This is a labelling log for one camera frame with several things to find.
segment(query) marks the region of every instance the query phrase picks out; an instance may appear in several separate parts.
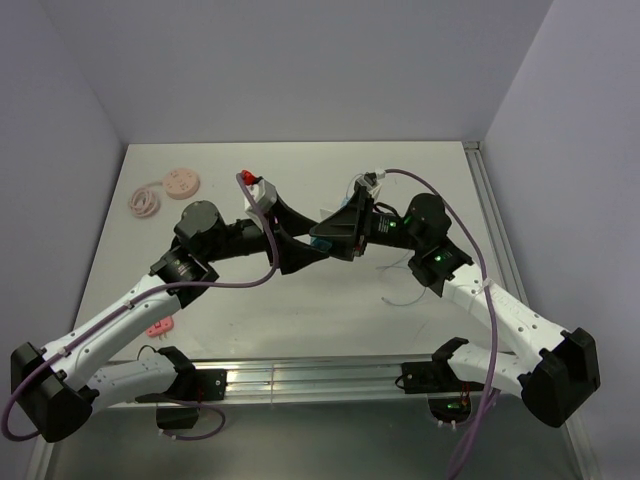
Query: robotic arm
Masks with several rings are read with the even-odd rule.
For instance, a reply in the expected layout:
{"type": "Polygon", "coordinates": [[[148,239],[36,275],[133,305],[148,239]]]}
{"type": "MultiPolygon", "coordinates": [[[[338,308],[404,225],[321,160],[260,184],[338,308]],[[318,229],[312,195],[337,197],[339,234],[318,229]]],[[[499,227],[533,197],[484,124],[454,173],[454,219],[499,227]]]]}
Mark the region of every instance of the robotic arm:
{"type": "MultiPolygon", "coordinates": [[[[288,275],[329,257],[353,261],[373,243],[413,250],[409,267],[420,284],[490,326],[484,294],[488,289],[499,336],[515,353],[498,354],[493,386],[521,397],[544,423],[562,425],[600,385],[593,338],[582,329],[569,333],[498,285],[483,281],[480,268],[447,237],[451,219],[441,197],[416,195],[402,217],[381,211],[375,199],[383,176],[377,171],[358,178],[346,205],[320,223],[292,210],[272,184],[248,172],[243,172],[243,181],[251,197],[246,204],[250,219],[225,224],[214,204],[192,203],[175,226],[170,250],[122,298],[41,349],[25,343],[13,352],[11,381],[17,403],[45,440],[56,442],[92,414],[141,395],[195,399],[195,367],[175,347],[145,360],[104,365],[149,326],[186,308],[216,282],[218,274],[211,266],[215,261],[266,252],[272,270],[277,266],[288,275]],[[311,244],[295,239],[307,234],[311,244]]],[[[434,383],[483,383],[489,358],[489,351],[453,339],[417,370],[403,365],[405,392],[431,391],[434,383]]]]}

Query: white plastic piece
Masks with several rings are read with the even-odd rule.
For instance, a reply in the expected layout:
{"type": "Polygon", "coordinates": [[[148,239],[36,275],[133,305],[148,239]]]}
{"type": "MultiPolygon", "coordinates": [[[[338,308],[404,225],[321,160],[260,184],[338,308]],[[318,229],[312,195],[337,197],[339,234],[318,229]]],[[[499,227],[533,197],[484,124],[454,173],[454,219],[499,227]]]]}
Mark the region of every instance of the white plastic piece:
{"type": "Polygon", "coordinates": [[[164,355],[153,356],[99,369],[87,386],[100,392],[91,404],[93,413],[148,393],[166,392],[178,376],[164,355]]]}
{"type": "MultiPolygon", "coordinates": [[[[125,296],[87,323],[64,337],[46,344],[47,352],[44,354],[44,359],[50,358],[60,348],[71,343],[74,338],[82,335],[127,301],[150,288],[163,284],[164,282],[157,275],[145,275],[136,286],[129,289],[125,296]]],[[[67,357],[58,360],[56,370],[63,370],[67,374],[65,383],[74,390],[78,390],[84,387],[92,375],[131,340],[155,322],[173,315],[180,308],[177,295],[169,295],[167,292],[150,295],[132,310],[127,310],[119,318],[78,345],[67,357]]]]}
{"type": "MultiPolygon", "coordinates": [[[[453,352],[453,356],[447,361],[447,364],[458,380],[484,383],[487,378],[490,356],[489,350],[467,343],[453,352]]],[[[524,366],[515,355],[498,353],[491,386],[520,397],[522,385],[520,385],[518,377],[529,371],[530,369],[524,366]]]]}
{"type": "Polygon", "coordinates": [[[198,191],[200,177],[189,168],[175,168],[162,179],[162,186],[169,197],[184,200],[198,191]]]}
{"type": "MultiPolygon", "coordinates": [[[[276,187],[267,182],[264,178],[255,185],[249,185],[247,189],[263,213],[268,212],[278,201],[278,192],[276,191],[276,187]]],[[[260,230],[263,230],[260,218],[253,211],[253,207],[246,198],[244,199],[244,211],[247,216],[253,220],[253,223],[255,223],[260,230]]]]}
{"type": "MultiPolygon", "coordinates": [[[[478,295],[482,274],[477,265],[463,265],[454,272],[455,278],[444,284],[443,298],[464,308],[469,314],[491,328],[491,318],[485,295],[478,295]]],[[[540,351],[552,351],[564,337],[566,330],[542,318],[522,302],[492,282],[487,285],[498,321],[498,336],[532,371],[542,360],[540,351]]]]}

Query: pink round object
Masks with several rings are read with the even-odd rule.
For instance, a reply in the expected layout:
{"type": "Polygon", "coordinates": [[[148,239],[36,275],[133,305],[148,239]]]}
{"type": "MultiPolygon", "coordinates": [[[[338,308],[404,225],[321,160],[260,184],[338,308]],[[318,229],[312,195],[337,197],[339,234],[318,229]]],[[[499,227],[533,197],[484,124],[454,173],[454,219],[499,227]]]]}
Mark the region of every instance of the pink round object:
{"type": "Polygon", "coordinates": [[[184,200],[198,191],[200,177],[189,168],[176,168],[162,179],[162,186],[174,200],[184,200]]]}

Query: table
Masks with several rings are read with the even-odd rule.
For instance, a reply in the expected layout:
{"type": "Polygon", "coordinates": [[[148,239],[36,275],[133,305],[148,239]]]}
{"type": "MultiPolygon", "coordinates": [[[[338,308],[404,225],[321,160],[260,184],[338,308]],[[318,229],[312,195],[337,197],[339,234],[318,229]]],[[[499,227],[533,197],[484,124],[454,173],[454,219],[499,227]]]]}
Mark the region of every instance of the table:
{"type": "MultiPolygon", "coordinates": [[[[464,150],[459,142],[344,142],[131,145],[128,148],[104,230],[91,268],[76,326],[119,298],[148,273],[170,246],[173,226],[195,200],[215,203],[225,221],[245,218],[235,173],[251,170],[273,183],[279,195],[302,214],[319,219],[319,209],[335,209],[349,181],[376,167],[403,168],[428,179],[455,208],[476,238],[490,275],[500,281],[489,234],[464,150]],[[188,200],[172,200],[162,189],[162,205],[152,217],[138,219],[127,203],[133,191],[161,179],[171,169],[188,167],[201,186],[188,200]]],[[[423,187],[397,175],[384,180],[381,201],[403,213],[423,187]]],[[[452,240],[473,252],[458,226],[452,240]]],[[[114,360],[131,360],[144,344],[175,345],[194,359],[246,359],[396,355],[431,353],[454,336],[488,347],[489,332],[455,305],[422,287],[408,270],[389,265],[404,251],[370,245],[353,263],[329,259],[289,276],[276,275],[251,290],[210,290],[174,316],[164,340],[145,334],[114,360]]],[[[248,281],[269,268],[266,255],[214,265],[221,281],[248,281]]]]}

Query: white wire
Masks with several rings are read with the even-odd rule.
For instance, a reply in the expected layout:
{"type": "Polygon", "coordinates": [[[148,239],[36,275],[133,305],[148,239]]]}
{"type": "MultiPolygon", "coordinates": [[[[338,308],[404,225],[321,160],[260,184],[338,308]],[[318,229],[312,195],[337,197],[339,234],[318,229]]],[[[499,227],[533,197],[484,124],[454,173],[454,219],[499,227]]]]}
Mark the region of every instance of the white wire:
{"type": "Polygon", "coordinates": [[[151,182],[136,189],[129,199],[129,210],[136,218],[150,217],[160,208],[160,197],[151,189],[162,185],[162,182],[151,182]]]}

